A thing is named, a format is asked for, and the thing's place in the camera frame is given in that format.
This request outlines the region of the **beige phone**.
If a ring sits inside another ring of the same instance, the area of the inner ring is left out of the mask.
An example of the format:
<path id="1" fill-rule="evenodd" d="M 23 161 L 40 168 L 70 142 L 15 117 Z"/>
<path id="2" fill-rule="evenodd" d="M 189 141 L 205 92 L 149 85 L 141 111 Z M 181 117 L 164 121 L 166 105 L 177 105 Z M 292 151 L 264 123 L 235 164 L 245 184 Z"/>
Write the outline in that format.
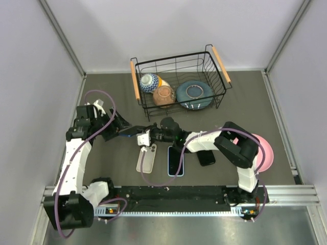
<path id="1" fill-rule="evenodd" d="M 141 163 L 143 164 L 143 173 L 150 174 L 153 170 L 155 155 L 156 155 L 157 145 L 152 144 L 146 147 L 146 150 L 140 150 L 139 157 L 136 165 L 136 171 L 141 172 Z"/>

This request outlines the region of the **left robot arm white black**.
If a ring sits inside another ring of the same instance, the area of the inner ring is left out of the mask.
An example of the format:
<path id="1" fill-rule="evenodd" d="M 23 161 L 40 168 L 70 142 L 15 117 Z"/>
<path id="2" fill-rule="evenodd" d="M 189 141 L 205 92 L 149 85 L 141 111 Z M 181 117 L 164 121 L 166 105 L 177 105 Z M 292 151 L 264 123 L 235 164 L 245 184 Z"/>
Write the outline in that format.
<path id="1" fill-rule="evenodd" d="M 116 190 L 110 178 L 93 179 L 87 189 L 83 189 L 86 160 L 96 136 L 109 141 L 131 126 L 113 108 L 107 113 L 102 100 L 78 106 L 76 111 L 74 124 L 66 132 L 66 153 L 60 179 L 52 195 L 43 201 L 55 230 L 90 227 L 98 205 L 114 200 Z"/>

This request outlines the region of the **light blue phone case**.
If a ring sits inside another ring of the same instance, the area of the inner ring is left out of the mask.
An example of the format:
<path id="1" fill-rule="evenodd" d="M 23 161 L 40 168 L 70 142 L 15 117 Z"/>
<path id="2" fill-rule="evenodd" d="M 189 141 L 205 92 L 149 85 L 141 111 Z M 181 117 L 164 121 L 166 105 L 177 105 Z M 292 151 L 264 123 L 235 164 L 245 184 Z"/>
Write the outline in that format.
<path id="1" fill-rule="evenodd" d="M 180 165 L 180 156 L 181 152 L 177 148 L 173 146 L 168 147 L 168 176 L 184 176 L 184 158 L 182 159 L 180 170 L 177 171 Z"/>

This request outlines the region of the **blue edged black phone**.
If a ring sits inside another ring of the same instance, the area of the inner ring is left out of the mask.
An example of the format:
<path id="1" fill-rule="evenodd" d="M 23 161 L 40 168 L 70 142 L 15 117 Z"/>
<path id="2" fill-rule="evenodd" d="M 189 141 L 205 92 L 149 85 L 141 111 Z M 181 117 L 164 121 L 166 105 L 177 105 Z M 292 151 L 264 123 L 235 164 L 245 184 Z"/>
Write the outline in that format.
<path id="1" fill-rule="evenodd" d="M 123 137 L 132 137 L 134 135 L 136 135 L 136 126 L 133 127 L 129 127 L 127 129 L 124 130 L 120 130 L 118 135 L 119 136 L 123 136 Z"/>

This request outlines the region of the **black phone case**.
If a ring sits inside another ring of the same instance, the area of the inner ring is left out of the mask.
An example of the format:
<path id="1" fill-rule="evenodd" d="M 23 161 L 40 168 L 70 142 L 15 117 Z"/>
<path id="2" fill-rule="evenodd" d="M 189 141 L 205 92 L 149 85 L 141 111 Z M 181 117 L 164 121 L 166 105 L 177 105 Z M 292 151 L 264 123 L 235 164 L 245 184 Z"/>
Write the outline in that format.
<path id="1" fill-rule="evenodd" d="M 216 163 L 213 151 L 198 151 L 196 154 L 201 166 L 209 166 Z"/>

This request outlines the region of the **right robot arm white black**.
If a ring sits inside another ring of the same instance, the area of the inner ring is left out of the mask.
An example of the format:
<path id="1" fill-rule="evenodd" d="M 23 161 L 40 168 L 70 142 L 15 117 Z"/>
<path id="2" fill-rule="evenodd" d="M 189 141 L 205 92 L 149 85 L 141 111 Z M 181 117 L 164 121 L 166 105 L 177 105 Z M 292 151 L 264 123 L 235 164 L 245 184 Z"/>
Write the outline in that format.
<path id="1" fill-rule="evenodd" d="M 220 151 L 238 172 L 238 194 L 245 202 L 257 196 L 259 181 L 256 161 L 259 150 L 263 149 L 260 140 L 235 123 L 228 121 L 223 127 L 212 131 L 191 132 L 180 128 L 171 117 L 147 127 L 136 128 L 137 144 L 146 151 L 155 142 L 168 142 L 182 152 L 197 153 Z"/>

